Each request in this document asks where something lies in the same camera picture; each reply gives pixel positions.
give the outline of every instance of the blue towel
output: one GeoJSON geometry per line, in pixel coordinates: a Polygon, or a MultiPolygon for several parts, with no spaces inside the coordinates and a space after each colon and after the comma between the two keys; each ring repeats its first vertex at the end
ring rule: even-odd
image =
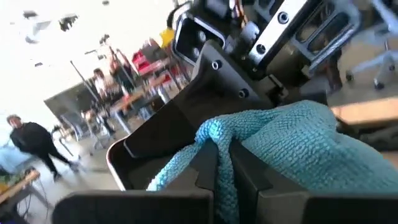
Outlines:
{"type": "Polygon", "coordinates": [[[148,190],[161,190],[176,178],[206,139],[219,147],[217,214],[237,223],[238,200],[228,155],[232,138],[301,186],[318,193],[398,193],[398,171],[370,146],[336,132],[325,105],[301,101],[273,110],[251,110],[205,121],[195,143],[176,153],[148,190]]]}

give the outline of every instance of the screw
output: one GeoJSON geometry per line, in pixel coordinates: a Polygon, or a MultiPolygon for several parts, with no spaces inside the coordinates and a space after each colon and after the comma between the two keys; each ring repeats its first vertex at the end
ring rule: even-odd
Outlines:
{"type": "Polygon", "coordinates": [[[221,61],[220,61],[220,60],[215,60],[215,61],[213,61],[213,62],[211,63],[211,67],[212,67],[214,70],[220,69],[220,68],[221,68],[221,61]]]}
{"type": "Polygon", "coordinates": [[[257,44],[256,50],[257,50],[257,53],[259,53],[259,54],[265,54],[266,46],[264,46],[262,44],[257,44]]]}
{"type": "Polygon", "coordinates": [[[286,24],[289,21],[289,15],[286,12],[280,12],[278,14],[278,22],[280,24],[286,24]]]}
{"type": "Polygon", "coordinates": [[[243,88],[243,89],[239,90],[238,96],[240,98],[247,98],[249,96],[249,91],[247,89],[243,88]]]}

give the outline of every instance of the wooden board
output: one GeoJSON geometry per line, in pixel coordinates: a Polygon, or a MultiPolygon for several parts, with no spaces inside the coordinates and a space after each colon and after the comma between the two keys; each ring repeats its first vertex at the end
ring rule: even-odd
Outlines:
{"type": "Polygon", "coordinates": [[[398,120],[398,98],[332,106],[331,110],[348,124],[388,123],[398,120]]]}

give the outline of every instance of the black metal bracket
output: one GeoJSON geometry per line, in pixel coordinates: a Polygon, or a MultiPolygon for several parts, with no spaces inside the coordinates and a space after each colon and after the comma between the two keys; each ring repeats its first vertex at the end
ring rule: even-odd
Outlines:
{"type": "Polygon", "coordinates": [[[327,0],[318,5],[290,41],[311,61],[309,72],[313,75],[319,65],[338,53],[359,31],[361,23],[361,13],[352,1],[327,0]],[[305,28],[316,29],[302,38],[300,34],[305,28]]]}

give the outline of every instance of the person in black clothing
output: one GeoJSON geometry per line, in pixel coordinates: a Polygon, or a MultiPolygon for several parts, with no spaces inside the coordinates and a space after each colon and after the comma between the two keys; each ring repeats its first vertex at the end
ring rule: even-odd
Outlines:
{"type": "Polygon", "coordinates": [[[117,84],[124,88],[124,91],[126,91],[127,93],[132,93],[132,91],[134,90],[134,85],[132,84],[134,77],[129,60],[119,49],[117,49],[116,53],[118,53],[123,58],[123,60],[121,61],[122,65],[120,65],[118,63],[118,60],[116,59],[117,55],[113,52],[111,47],[109,47],[109,51],[111,54],[109,62],[109,72],[111,76],[114,78],[117,84]]]}
{"type": "Polygon", "coordinates": [[[33,122],[23,123],[18,115],[10,115],[7,122],[13,127],[10,134],[11,141],[21,152],[26,152],[40,158],[50,169],[54,180],[61,175],[52,162],[50,156],[69,165],[73,171],[78,170],[78,165],[63,157],[54,146],[51,134],[41,125],[33,122]]]}

